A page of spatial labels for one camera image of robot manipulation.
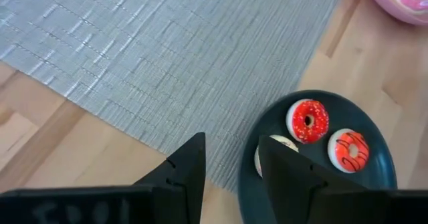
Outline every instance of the dark plate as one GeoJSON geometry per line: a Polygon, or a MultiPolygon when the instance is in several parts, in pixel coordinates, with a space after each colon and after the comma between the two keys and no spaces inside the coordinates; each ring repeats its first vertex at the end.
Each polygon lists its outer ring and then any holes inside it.
{"type": "Polygon", "coordinates": [[[274,212],[262,179],[254,167],[254,152],[259,136],[279,134],[293,140],[300,154],[369,189],[396,189],[397,180],[387,144],[373,121],[354,103],[330,92],[305,90],[291,93],[270,106],[254,124],[243,151],[238,177],[238,198],[244,223],[275,223],[274,212]],[[293,103],[301,99],[320,101],[327,109],[330,125],[327,134],[314,144],[295,141],[286,127],[286,114],[293,103]],[[330,136],[341,128],[361,133],[370,146],[370,157],[365,168],[354,174],[336,169],[327,155],[330,136]]]}

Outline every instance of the pink bowl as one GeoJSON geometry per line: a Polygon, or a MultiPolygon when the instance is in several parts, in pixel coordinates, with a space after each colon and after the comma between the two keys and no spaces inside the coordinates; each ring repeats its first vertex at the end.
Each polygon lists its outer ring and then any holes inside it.
{"type": "Polygon", "coordinates": [[[411,15],[410,13],[405,12],[396,3],[392,0],[375,0],[386,12],[391,14],[393,17],[404,21],[406,23],[410,23],[413,25],[428,25],[428,18],[425,20],[421,17],[416,17],[411,15]]]}

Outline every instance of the wooden table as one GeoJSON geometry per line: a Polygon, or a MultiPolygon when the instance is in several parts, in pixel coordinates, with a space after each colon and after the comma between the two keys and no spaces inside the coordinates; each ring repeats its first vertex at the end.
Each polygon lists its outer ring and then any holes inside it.
{"type": "MultiPolygon", "coordinates": [[[[358,104],[387,140],[399,186],[417,188],[428,187],[428,146],[420,145],[428,140],[427,84],[427,29],[393,20],[372,0],[341,0],[300,89],[358,104]]],[[[127,185],[164,159],[0,63],[0,191],[127,185]]],[[[240,223],[237,197],[207,181],[201,222],[240,223]]]]}

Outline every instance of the donut hole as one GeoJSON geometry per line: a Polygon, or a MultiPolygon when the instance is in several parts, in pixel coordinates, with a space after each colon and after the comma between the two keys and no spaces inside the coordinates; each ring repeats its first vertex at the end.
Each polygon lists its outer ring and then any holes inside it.
{"type": "Polygon", "coordinates": [[[305,116],[305,125],[307,127],[312,127],[314,125],[315,118],[312,115],[305,116]]]}
{"type": "Polygon", "coordinates": [[[352,158],[356,158],[358,156],[358,147],[356,147],[355,144],[350,144],[348,150],[349,156],[351,156],[352,158]]]}

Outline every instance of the gray placemat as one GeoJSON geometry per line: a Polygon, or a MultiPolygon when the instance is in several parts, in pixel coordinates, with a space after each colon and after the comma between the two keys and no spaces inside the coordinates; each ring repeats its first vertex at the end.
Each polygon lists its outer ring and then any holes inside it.
{"type": "Polygon", "coordinates": [[[336,2],[0,0],[0,60],[165,154],[206,132],[207,176],[233,190],[252,123],[296,88],[336,2]]]}

